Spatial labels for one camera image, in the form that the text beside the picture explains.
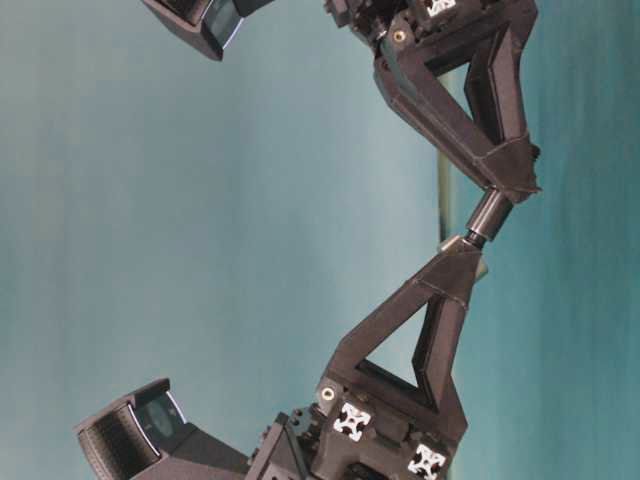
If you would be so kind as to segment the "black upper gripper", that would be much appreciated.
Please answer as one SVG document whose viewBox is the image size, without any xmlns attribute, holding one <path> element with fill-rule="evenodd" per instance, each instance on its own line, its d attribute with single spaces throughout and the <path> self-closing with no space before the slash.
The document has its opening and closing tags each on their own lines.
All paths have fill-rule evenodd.
<svg viewBox="0 0 640 480">
<path fill-rule="evenodd" d="M 479 187 L 537 192 L 520 58 L 533 1 L 326 1 L 340 27 L 381 40 L 374 78 L 404 121 Z"/>
</svg>

